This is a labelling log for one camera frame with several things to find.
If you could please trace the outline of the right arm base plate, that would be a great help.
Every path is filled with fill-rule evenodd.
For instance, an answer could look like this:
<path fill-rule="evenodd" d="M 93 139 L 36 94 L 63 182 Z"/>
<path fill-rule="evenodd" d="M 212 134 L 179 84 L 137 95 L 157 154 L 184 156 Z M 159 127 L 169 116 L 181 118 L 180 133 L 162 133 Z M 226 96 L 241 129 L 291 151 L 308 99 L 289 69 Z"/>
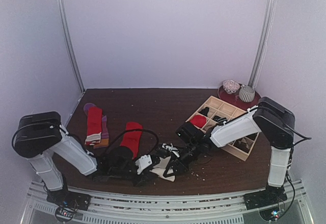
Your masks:
<path fill-rule="evenodd" d="M 262 208 L 270 205 L 275 205 L 279 201 L 286 201 L 287 194 L 273 193 L 267 190 L 257 191 L 253 193 L 247 193 L 243 196 L 244 203 L 247 210 L 252 210 L 256 208 Z"/>

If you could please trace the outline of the red sock near centre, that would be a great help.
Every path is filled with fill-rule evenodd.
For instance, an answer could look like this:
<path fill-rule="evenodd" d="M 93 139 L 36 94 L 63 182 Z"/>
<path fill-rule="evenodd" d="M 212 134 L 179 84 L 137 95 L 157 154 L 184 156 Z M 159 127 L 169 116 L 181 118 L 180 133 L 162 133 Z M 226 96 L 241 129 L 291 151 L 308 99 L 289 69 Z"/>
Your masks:
<path fill-rule="evenodd" d="M 123 135 L 122 141 L 120 143 L 120 146 L 127 147 L 131 150 L 133 159 L 135 159 L 138 155 L 140 139 L 142 135 L 142 131 L 135 131 L 135 129 L 143 129 L 143 126 L 137 122 L 128 122 L 126 124 L 125 130 L 130 130 L 130 132 L 127 132 Z"/>

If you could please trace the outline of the purple orange striped sock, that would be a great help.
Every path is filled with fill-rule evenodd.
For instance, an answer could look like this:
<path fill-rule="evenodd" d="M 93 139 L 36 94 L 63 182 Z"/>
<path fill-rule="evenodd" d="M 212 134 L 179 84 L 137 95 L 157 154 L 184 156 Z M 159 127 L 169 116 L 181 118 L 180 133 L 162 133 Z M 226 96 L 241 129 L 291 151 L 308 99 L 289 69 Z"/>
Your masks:
<path fill-rule="evenodd" d="M 86 116 L 88 115 L 88 110 L 90 107 L 97 107 L 97 106 L 93 103 L 86 103 L 84 105 L 84 112 L 85 112 Z M 91 145 L 91 146 L 93 146 L 94 149 L 99 149 L 99 148 L 107 147 L 108 145 L 109 145 L 109 133 L 107 130 L 107 117 L 103 114 L 103 111 L 102 111 L 101 140 L 100 140 L 100 143 L 98 143 L 96 145 Z"/>

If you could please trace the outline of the right aluminium frame post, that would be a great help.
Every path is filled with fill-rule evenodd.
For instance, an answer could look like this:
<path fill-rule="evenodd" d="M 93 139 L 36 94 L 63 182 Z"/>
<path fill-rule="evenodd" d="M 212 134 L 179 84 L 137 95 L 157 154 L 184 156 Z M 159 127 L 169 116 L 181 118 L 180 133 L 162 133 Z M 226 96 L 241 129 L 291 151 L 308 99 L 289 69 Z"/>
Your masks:
<path fill-rule="evenodd" d="M 267 52 L 267 41 L 268 41 L 268 36 L 272 29 L 275 8 L 276 8 L 276 1 L 277 0 L 267 0 L 266 2 L 265 14 L 264 14 L 261 34 L 258 42 L 258 48 L 255 55 L 250 79 L 248 82 L 248 86 L 252 87 L 253 89 L 257 87 L 262 66 L 264 63 L 265 55 Z"/>

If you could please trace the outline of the cream sock with brown toe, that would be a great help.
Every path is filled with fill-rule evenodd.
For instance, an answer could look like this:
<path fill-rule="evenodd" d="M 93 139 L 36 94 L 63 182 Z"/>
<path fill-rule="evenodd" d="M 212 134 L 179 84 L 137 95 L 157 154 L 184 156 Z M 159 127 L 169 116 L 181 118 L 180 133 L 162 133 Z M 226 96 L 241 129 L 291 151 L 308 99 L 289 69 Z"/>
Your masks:
<path fill-rule="evenodd" d="M 161 158 L 160 157 L 160 162 L 159 164 L 155 165 L 153 169 L 150 170 L 150 172 L 156 174 L 159 178 L 174 182 L 175 181 L 175 176 L 170 176 L 170 177 L 164 177 L 164 172 L 167 168 L 167 165 L 170 161 L 171 157 L 166 157 L 166 158 Z"/>

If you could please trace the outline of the dark red round plate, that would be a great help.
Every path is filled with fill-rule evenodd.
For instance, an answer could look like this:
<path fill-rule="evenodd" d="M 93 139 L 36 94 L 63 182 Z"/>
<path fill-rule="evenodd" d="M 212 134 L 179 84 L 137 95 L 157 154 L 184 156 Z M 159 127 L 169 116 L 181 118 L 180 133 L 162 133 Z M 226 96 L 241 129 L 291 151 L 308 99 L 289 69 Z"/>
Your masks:
<path fill-rule="evenodd" d="M 255 97 L 254 97 L 254 100 L 252 102 L 243 102 L 240 98 L 239 98 L 239 95 L 238 95 L 238 91 L 234 94 L 228 94 L 223 86 L 220 86 L 219 89 L 218 89 L 218 98 L 220 100 L 223 100 L 231 105 L 234 105 L 235 107 L 238 107 L 242 110 L 246 110 L 248 108 L 251 108 L 255 105 L 258 104 L 259 102 L 259 99 L 261 98 L 261 96 L 259 95 L 258 92 L 255 92 Z"/>

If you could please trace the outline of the aluminium frame post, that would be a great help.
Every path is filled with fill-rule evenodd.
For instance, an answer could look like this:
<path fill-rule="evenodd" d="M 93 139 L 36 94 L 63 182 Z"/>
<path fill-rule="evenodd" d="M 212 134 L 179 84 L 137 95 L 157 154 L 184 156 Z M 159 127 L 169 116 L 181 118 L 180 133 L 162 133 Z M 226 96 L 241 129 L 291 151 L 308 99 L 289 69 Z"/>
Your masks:
<path fill-rule="evenodd" d="M 276 8 L 276 1 L 277 0 L 267 0 L 266 2 L 265 14 L 264 14 L 261 34 L 258 42 L 258 48 L 255 55 L 250 79 L 248 82 L 248 86 L 252 87 L 253 89 L 257 87 L 262 66 L 264 63 L 265 55 L 267 52 L 267 41 L 268 41 L 268 36 L 272 29 L 275 8 Z"/>
<path fill-rule="evenodd" d="M 68 52 L 68 58 L 71 63 L 73 74 L 76 78 L 79 90 L 83 94 L 85 92 L 85 87 L 84 87 L 84 84 L 82 81 L 82 77 L 81 77 L 81 74 L 80 74 L 80 71 L 78 68 L 78 64 L 76 61 L 76 57 L 75 57 L 75 52 L 73 49 L 71 35 L 69 32 L 68 20 L 67 20 L 66 11 L 65 11 L 64 0 L 57 0 L 57 4 L 58 4 L 58 9 L 59 9 L 59 15 L 60 15 L 60 19 L 61 19 L 63 34 L 64 34 L 65 45 L 66 45 L 66 49 Z"/>

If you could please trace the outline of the red sock with striped cuff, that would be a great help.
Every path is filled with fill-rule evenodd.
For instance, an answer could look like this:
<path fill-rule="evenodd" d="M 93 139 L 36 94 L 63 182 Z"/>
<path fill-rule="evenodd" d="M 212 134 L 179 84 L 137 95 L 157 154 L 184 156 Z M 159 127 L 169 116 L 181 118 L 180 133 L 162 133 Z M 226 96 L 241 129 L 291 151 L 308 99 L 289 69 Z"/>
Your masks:
<path fill-rule="evenodd" d="M 100 143 L 102 133 L 102 109 L 90 107 L 87 115 L 87 136 L 85 145 L 91 146 Z"/>

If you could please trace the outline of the patterned white bowl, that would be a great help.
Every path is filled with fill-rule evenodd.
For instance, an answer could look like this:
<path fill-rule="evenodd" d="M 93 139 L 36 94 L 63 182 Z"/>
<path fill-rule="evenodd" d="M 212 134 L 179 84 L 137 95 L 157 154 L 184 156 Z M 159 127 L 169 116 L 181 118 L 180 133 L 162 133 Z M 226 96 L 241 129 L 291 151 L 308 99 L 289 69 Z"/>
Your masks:
<path fill-rule="evenodd" d="M 240 89 L 240 84 L 231 79 L 224 80 L 222 86 L 227 94 L 234 94 Z"/>

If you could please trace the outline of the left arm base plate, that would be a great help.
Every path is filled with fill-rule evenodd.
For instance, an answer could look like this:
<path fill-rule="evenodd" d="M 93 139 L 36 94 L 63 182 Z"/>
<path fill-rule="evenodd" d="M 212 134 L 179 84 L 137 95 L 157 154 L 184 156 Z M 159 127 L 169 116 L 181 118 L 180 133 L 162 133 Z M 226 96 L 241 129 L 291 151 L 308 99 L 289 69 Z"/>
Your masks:
<path fill-rule="evenodd" d="M 69 190 L 49 191 L 46 200 L 58 206 L 87 211 L 91 196 Z"/>

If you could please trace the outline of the tan sock roll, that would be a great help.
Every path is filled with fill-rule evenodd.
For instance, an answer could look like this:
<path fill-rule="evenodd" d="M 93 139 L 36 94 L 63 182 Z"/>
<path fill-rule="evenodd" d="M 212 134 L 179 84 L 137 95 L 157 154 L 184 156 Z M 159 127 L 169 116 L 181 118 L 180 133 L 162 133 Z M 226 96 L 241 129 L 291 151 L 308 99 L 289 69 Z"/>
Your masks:
<path fill-rule="evenodd" d="M 208 124 L 204 127 L 204 130 L 206 133 L 211 133 L 215 127 L 216 124 Z"/>

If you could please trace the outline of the black white striped sock roll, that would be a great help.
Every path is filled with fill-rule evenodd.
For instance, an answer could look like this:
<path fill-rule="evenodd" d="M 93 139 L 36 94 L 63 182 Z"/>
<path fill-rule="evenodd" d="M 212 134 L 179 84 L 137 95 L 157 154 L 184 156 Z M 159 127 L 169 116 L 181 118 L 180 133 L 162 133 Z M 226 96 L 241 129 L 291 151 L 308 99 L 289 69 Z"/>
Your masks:
<path fill-rule="evenodd" d="M 227 121 L 226 117 L 220 117 L 220 116 L 214 116 L 213 120 L 218 123 L 223 123 L 224 121 Z"/>

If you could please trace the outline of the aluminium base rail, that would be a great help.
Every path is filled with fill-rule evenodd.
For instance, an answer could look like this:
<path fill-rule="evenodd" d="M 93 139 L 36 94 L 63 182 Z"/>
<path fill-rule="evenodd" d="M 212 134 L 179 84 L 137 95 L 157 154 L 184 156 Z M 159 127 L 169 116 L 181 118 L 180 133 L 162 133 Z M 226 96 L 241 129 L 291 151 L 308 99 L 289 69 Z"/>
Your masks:
<path fill-rule="evenodd" d="M 78 210 L 68 223 L 316 223 L 301 180 L 293 181 L 295 200 L 284 217 L 264 221 L 260 212 L 278 207 L 270 205 L 249 210 L 243 200 L 246 193 L 186 196 L 128 195 L 70 187 L 91 196 L 87 211 Z M 57 206 L 46 201 L 43 184 L 32 182 L 18 223 L 60 223 L 54 214 Z"/>

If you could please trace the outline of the left aluminium frame post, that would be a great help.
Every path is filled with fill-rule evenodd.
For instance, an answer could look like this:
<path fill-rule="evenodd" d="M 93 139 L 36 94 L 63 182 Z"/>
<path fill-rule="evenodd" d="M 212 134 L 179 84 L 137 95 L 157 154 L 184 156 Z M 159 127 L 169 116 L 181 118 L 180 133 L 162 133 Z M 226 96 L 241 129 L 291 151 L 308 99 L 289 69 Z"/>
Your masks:
<path fill-rule="evenodd" d="M 69 32 L 68 20 L 67 20 L 66 11 L 65 11 L 64 0 L 57 0 L 57 4 L 58 4 L 58 9 L 59 9 L 59 15 L 60 15 L 60 19 L 61 19 L 63 34 L 64 34 L 65 45 L 66 45 L 66 49 L 68 52 L 68 58 L 71 63 L 73 74 L 76 78 L 79 90 L 83 94 L 85 92 L 85 87 L 84 87 L 84 84 L 82 81 L 82 77 L 81 77 L 81 74 L 80 74 L 80 71 L 78 68 L 78 64 L 76 61 L 76 57 L 75 57 L 75 52 L 73 49 L 71 35 Z"/>

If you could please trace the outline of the wooden compartment organiser box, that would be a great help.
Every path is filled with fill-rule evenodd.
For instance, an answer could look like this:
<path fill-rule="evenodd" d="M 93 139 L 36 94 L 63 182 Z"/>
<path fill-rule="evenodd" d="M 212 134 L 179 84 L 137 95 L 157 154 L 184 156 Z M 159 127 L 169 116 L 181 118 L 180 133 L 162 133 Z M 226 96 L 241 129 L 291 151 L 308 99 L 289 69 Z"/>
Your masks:
<path fill-rule="evenodd" d="M 204 116 L 202 114 L 199 113 L 199 111 L 201 109 L 203 109 L 204 107 L 209 107 L 210 110 L 209 110 L 209 113 L 208 113 L 208 117 L 206 117 L 207 119 L 207 122 L 206 124 L 204 125 L 204 127 L 208 124 L 216 124 L 217 122 L 215 122 L 213 120 L 213 117 L 214 116 L 220 116 L 220 117 L 226 117 L 227 118 L 227 121 L 230 121 L 242 114 L 245 113 L 244 110 L 238 108 L 238 107 L 235 107 L 234 105 L 231 105 L 223 100 L 220 100 L 214 96 L 210 96 L 189 118 L 188 118 L 188 121 L 190 121 L 190 119 L 195 116 L 195 115 L 201 115 L 201 116 Z M 202 132 L 205 133 L 205 130 L 204 130 L 204 127 L 203 128 L 199 128 L 197 126 L 195 126 L 197 129 L 201 130 Z M 247 139 L 247 142 L 250 144 L 251 148 L 249 150 L 249 152 L 244 152 L 236 147 L 233 146 L 234 142 L 238 139 L 241 139 L 241 138 L 238 138 L 236 140 L 233 140 L 231 141 L 229 144 L 225 145 L 224 147 L 222 147 L 221 149 L 228 152 L 229 154 L 239 158 L 240 160 L 242 161 L 246 161 L 249 157 L 249 155 L 251 154 L 252 152 L 252 149 L 256 143 L 256 140 L 259 136 L 259 133 L 254 133 L 254 134 L 250 134 L 250 135 L 247 135 L 245 137 L 242 137 L 242 138 L 246 138 Z"/>

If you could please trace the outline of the rolled red sock in box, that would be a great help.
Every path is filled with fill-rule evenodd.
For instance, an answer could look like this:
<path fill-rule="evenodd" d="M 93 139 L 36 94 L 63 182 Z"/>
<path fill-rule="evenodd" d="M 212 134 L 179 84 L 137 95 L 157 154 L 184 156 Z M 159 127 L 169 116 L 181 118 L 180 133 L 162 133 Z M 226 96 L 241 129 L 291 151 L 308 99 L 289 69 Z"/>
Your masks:
<path fill-rule="evenodd" d="M 194 125 L 197 126 L 199 128 L 203 128 L 204 125 L 207 122 L 207 119 L 205 116 L 201 116 L 201 115 L 195 115 L 190 119 L 190 122 Z"/>

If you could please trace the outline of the striped grey cup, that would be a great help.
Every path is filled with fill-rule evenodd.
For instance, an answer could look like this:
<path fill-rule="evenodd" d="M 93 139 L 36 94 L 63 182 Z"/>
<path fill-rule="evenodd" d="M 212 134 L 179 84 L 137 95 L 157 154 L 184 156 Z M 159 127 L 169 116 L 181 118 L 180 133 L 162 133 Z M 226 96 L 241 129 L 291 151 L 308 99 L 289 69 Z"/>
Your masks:
<path fill-rule="evenodd" d="M 242 102 L 250 103 L 255 98 L 255 90 L 251 86 L 242 86 L 239 90 L 239 98 Z"/>

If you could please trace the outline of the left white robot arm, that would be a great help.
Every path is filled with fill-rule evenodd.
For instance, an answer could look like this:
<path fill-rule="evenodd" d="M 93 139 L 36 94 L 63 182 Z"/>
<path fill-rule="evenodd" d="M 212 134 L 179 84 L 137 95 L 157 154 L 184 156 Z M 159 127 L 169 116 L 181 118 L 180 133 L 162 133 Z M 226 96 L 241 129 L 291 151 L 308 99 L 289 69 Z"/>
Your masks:
<path fill-rule="evenodd" d="M 123 179 L 138 185 L 155 176 L 151 170 L 160 163 L 160 158 L 155 155 L 135 159 L 131 149 L 126 146 L 118 146 L 96 156 L 67 131 L 56 111 L 23 116 L 11 144 L 63 206 L 73 202 L 73 194 L 64 187 L 64 176 L 55 166 L 52 152 L 73 165 L 82 175 L 100 182 Z"/>

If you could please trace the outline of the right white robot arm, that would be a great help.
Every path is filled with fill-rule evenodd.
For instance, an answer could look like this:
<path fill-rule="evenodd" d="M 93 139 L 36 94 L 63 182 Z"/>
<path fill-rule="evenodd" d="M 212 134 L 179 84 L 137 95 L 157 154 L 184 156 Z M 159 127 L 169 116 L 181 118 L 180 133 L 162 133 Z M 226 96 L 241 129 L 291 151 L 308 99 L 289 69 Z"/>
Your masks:
<path fill-rule="evenodd" d="M 203 132 L 191 122 L 183 123 L 176 134 L 186 143 L 178 156 L 171 157 L 163 173 L 164 177 L 179 175 L 188 170 L 189 164 L 212 146 L 222 148 L 232 141 L 255 133 L 262 133 L 271 146 L 268 188 L 261 193 L 265 204 L 272 204 L 281 195 L 287 169 L 290 166 L 294 141 L 295 115 L 268 97 L 244 114 L 219 123 Z"/>

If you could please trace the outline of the black sock in box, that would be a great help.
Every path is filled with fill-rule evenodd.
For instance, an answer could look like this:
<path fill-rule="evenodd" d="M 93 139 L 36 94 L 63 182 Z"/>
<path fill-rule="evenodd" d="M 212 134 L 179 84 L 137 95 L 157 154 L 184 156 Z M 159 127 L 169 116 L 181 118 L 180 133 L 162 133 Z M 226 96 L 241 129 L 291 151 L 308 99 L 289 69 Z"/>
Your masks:
<path fill-rule="evenodd" d="M 210 110 L 210 108 L 207 106 L 207 107 L 204 107 L 203 109 L 201 109 L 199 111 L 199 113 L 206 116 L 206 117 L 208 117 L 209 110 Z"/>

